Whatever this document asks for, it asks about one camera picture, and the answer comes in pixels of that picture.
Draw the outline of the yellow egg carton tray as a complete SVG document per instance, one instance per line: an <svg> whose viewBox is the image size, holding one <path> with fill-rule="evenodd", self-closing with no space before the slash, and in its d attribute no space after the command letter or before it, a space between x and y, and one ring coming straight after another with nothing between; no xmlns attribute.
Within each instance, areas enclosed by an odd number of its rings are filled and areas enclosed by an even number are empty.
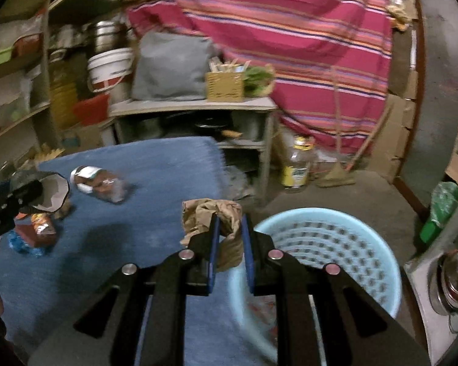
<svg viewBox="0 0 458 366"><path fill-rule="evenodd" d="M36 152L34 157L32 158L32 162L35 165L39 165L40 163L54 160L62 156L64 153L65 153L64 148L52 149L49 147L47 143L43 143L40 147L40 151Z"/></svg>

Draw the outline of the light blue plastic basket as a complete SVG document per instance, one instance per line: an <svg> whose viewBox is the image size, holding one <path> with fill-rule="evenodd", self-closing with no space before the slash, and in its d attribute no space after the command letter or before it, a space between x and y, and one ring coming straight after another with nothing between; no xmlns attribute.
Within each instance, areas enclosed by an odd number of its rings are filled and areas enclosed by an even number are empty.
<svg viewBox="0 0 458 366"><path fill-rule="evenodd" d="M274 247L314 268L338 264L392 318L400 309L399 264L388 244L370 226L344 212L306 207L280 212L255 226ZM229 273L231 311L242 335L263 357L277 361L276 304L273 296L253 296L245 265Z"/></svg>

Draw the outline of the clear jar of dried fruit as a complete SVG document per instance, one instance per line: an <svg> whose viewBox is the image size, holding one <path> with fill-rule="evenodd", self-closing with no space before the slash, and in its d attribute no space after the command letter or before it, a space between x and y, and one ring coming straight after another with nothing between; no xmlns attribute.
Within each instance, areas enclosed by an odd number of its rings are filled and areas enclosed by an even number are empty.
<svg viewBox="0 0 458 366"><path fill-rule="evenodd" d="M95 166L82 165L73 169L70 183L80 192L109 203L122 203L127 194L122 179Z"/></svg>

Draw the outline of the wooden shelf unit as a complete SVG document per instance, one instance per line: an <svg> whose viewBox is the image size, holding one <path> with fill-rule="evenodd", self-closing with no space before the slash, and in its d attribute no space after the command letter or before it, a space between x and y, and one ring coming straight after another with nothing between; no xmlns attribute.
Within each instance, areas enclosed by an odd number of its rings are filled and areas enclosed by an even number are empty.
<svg viewBox="0 0 458 366"><path fill-rule="evenodd" d="M108 117L92 126L80 122L66 130L55 124L50 110L49 9L50 0L6 0L0 10L0 44L13 47L21 36L43 34L42 51L28 56L11 57L0 65L0 170L4 163L21 165L30 151L38 152L43 143L50 148L64 148L72 154L104 145L103 132L111 125ZM76 82L78 102L91 98L87 87L86 47L66 49L68 70Z"/></svg>

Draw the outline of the blue quilted table cloth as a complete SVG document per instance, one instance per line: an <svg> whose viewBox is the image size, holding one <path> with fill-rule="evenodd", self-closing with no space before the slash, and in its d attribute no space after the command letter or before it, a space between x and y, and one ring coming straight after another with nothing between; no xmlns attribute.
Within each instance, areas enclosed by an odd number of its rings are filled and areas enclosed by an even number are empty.
<svg viewBox="0 0 458 366"><path fill-rule="evenodd" d="M181 249L182 204L227 192L225 161L210 137L137 141L43 163L68 176L79 166L113 172L128 188L121 203L72 189L72 214L58 225L58 242L44 256L0 245L0 294L6 337L29 358L125 264L148 267Z"/></svg>

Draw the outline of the steel kettle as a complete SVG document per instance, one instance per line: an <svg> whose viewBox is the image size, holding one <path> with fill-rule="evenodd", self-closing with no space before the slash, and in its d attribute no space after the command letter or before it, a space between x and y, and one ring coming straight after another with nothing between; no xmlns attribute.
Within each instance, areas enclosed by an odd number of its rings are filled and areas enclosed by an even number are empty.
<svg viewBox="0 0 458 366"><path fill-rule="evenodd" d="M431 263L429 301L437 314L458 315L458 249L440 254Z"/></svg>

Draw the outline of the yellow cap oil bottle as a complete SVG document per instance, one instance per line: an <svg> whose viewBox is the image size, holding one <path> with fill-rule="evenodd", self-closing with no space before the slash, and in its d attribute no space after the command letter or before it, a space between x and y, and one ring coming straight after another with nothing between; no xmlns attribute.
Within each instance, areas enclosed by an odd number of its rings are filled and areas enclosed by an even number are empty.
<svg viewBox="0 0 458 366"><path fill-rule="evenodd" d="M315 140L297 135L285 149L281 183L286 191L299 192L308 183L309 171L316 160Z"/></svg>

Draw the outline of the large oil jug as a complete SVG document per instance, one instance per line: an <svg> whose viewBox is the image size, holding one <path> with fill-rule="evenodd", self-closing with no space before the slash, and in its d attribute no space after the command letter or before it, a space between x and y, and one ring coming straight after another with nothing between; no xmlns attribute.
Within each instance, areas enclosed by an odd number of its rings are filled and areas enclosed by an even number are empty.
<svg viewBox="0 0 458 366"><path fill-rule="evenodd" d="M50 110L56 126L66 130L78 123L72 109L78 102L76 82L64 59L66 49L54 50L49 57Z"/></svg>

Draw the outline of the red container on shelf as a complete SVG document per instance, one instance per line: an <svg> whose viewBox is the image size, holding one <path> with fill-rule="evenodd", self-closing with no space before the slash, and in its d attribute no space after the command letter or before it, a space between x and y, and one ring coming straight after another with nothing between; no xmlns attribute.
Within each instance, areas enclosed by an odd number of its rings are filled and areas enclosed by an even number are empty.
<svg viewBox="0 0 458 366"><path fill-rule="evenodd" d="M22 57L37 54L42 51L43 34L34 33L18 38L13 45L13 54L15 57Z"/></svg>

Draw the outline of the white plastic bucket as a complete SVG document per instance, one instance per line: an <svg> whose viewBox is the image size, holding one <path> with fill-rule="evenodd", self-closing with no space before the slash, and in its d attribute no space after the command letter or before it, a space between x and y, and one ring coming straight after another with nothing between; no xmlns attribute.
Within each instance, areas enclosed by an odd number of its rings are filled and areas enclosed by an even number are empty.
<svg viewBox="0 0 458 366"><path fill-rule="evenodd" d="M135 53L132 48L108 50L87 62L87 86L93 93L107 93L109 104L130 100Z"/></svg>

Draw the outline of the steel pot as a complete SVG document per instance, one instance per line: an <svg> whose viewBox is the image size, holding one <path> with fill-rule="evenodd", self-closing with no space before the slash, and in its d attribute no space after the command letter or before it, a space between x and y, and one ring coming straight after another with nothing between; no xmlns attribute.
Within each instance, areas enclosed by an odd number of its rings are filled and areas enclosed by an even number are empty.
<svg viewBox="0 0 458 366"><path fill-rule="evenodd" d="M125 45L126 26L120 22L100 21L87 28L88 42L94 54L122 48Z"/></svg>

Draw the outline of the grey side table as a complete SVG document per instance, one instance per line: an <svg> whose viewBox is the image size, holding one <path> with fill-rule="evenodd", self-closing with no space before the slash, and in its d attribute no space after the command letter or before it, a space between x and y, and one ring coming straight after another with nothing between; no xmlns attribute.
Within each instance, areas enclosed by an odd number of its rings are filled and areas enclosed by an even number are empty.
<svg viewBox="0 0 458 366"><path fill-rule="evenodd" d="M271 143L277 107L271 98L250 98L243 102L134 101L118 102L109 107L108 116L115 123L121 143L140 137L140 130L130 127L156 120L155 137L205 136L216 141L223 151L242 152L257 164L256 200L266 203L271 167Z"/></svg>

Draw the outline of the yellow plastic utensil basket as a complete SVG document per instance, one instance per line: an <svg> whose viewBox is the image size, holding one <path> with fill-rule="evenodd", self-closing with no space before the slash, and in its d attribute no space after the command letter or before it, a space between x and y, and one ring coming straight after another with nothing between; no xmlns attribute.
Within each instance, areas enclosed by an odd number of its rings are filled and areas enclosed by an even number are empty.
<svg viewBox="0 0 458 366"><path fill-rule="evenodd" d="M206 97L209 102L243 102L244 73L249 63L239 64L235 59L222 63L210 58L210 71L205 74Z"/></svg>

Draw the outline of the green leafy vegetable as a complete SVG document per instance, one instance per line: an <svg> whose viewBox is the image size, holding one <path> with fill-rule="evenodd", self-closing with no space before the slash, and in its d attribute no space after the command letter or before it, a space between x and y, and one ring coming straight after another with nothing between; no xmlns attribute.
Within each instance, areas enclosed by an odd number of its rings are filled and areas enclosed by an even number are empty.
<svg viewBox="0 0 458 366"><path fill-rule="evenodd" d="M243 72L244 94L247 98L268 97L274 90L275 70L271 64L250 66Z"/></svg>

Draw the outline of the red striped curtain cloth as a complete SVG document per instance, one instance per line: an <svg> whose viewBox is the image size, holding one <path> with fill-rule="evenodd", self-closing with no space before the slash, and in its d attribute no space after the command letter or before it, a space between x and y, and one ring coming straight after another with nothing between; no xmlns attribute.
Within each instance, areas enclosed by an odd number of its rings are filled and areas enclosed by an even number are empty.
<svg viewBox="0 0 458 366"><path fill-rule="evenodd" d="M157 0L128 8L138 35L207 36L227 59L275 71L280 119L352 154L379 120L391 66L389 0Z"/></svg>

